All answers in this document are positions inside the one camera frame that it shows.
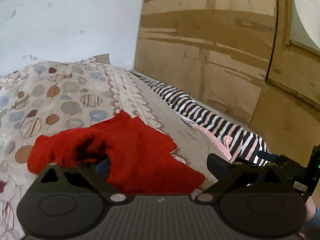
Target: bed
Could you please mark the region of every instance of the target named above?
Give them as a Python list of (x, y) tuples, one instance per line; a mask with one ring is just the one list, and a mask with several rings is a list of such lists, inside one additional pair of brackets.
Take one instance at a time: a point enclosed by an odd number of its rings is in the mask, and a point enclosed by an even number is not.
[(132, 73), (105, 64), (99, 57), (30, 65), (0, 77), (1, 240), (17, 240), (24, 235), (16, 208), (36, 178), (26, 165), (36, 138), (88, 127), (112, 118), (121, 109), (172, 137), (178, 145), (172, 157), (206, 177), (195, 192), (216, 182), (206, 167), (207, 156), (225, 156), (204, 133), (185, 125)]

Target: red garment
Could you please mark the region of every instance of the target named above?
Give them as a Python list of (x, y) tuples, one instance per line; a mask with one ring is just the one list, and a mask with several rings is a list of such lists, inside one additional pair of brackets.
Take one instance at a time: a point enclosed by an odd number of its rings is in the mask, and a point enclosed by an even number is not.
[(88, 128), (39, 136), (28, 158), (28, 169), (39, 174), (51, 162), (75, 167), (88, 158), (107, 154), (111, 165), (106, 182), (121, 192), (189, 194), (205, 177), (173, 158), (170, 152), (176, 147), (168, 135), (121, 110), (112, 119)]

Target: ribbed gray surface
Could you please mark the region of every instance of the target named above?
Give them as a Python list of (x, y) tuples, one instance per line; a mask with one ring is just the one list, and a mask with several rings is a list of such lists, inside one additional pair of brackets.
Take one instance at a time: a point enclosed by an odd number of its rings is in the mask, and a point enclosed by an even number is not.
[[(136, 196), (112, 207), (92, 231), (77, 240), (253, 240), (230, 229), (210, 206), (188, 196)], [(299, 240), (289, 236), (283, 240)], [(25, 240), (37, 240), (27, 236)]]

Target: wall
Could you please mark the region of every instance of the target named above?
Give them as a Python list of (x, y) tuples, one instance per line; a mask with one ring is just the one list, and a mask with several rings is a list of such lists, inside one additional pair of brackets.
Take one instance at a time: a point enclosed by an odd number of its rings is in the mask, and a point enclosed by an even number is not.
[(249, 124), (268, 70), (276, 0), (144, 0), (135, 69)]
[(0, 0), (0, 74), (110, 53), (133, 68), (143, 0)]

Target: black and white striped cloth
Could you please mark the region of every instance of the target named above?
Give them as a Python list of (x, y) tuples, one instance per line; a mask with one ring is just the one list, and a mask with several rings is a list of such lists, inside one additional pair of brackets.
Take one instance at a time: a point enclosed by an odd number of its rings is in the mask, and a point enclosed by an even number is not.
[(230, 162), (233, 162), (237, 157), (256, 163), (260, 166), (263, 166), (268, 162), (257, 157), (257, 153), (260, 150), (269, 152), (266, 142), (259, 135), (246, 131), (241, 125), (228, 122), (222, 117), (210, 112), (190, 98), (188, 94), (174, 86), (147, 79), (137, 74), (135, 75), (145, 82), (178, 114), (203, 126), (221, 141), (224, 136), (231, 136), (232, 141), (229, 144), (229, 149), (232, 158)]

